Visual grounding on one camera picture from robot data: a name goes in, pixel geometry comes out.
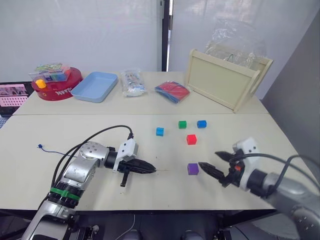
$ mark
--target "laptop screen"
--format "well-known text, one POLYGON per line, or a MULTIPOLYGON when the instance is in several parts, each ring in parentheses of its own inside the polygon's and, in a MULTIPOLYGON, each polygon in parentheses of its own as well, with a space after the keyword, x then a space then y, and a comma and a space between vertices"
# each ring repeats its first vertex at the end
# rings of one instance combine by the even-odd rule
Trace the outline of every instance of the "laptop screen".
POLYGON ((0 82, 0 115, 10 117, 33 91, 31 82, 0 82))

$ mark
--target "robotic arm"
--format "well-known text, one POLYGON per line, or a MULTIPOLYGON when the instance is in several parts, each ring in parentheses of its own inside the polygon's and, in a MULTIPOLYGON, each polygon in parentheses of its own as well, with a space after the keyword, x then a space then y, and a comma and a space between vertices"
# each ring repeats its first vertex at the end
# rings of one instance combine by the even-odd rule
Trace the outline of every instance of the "robotic arm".
POLYGON ((244 154, 259 153, 255 140, 251 137, 233 145, 234 153, 224 151, 216 154, 230 165, 227 176, 215 166, 199 162, 200 167, 217 179, 223 187, 233 184, 244 191, 261 197, 275 209, 288 216, 295 224, 303 240, 320 239, 320 203, 319 196, 309 191, 303 184, 284 178, 281 184, 268 194, 276 184, 279 175, 265 173, 257 169, 260 157, 247 157, 232 161, 244 154))
POLYGON ((136 159, 138 145, 128 139, 116 152, 97 142, 86 142, 77 158, 65 169, 62 178, 50 189, 34 218, 22 236, 22 240, 63 240, 69 239, 74 223, 75 207, 95 175, 96 168, 109 168, 124 173, 121 187, 126 186, 130 172, 154 173, 150 163, 136 159))

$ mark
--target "clear plastic bag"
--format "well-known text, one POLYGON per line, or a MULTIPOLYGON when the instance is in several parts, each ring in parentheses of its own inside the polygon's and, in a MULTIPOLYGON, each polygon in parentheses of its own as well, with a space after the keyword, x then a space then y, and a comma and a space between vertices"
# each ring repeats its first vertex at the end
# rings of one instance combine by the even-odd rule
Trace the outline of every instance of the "clear plastic bag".
POLYGON ((147 92, 138 68, 121 72, 122 93, 125 97, 137 97, 147 92))
POLYGON ((175 81, 165 81, 159 86, 156 86, 154 90, 175 104, 180 103, 191 92, 188 88, 175 81))
POLYGON ((218 19, 212 40, 204 53, 256 70, 260 58, 266 55, 266 44, 251 25, 237 20, 218 19))

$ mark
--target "light blue tray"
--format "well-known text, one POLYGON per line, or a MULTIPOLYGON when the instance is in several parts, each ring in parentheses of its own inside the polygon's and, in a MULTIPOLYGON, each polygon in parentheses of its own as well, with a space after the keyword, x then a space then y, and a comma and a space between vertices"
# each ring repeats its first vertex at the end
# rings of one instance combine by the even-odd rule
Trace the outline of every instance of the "light blue tray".
POLYGON ((101 103, 117 82, 115 74, 94 71, 72 89, 71 94, 79 100, 101 103))

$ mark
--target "red cube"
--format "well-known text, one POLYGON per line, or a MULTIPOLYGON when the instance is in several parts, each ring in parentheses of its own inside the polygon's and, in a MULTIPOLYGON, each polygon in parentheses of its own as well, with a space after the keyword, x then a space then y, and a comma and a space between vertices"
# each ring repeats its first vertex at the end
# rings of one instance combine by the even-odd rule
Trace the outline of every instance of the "red cube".
POLYGON ((186 143, 188 145, 195 145, 197 143, 197 136, 195 134, 190 134, 186 136, 186 143))

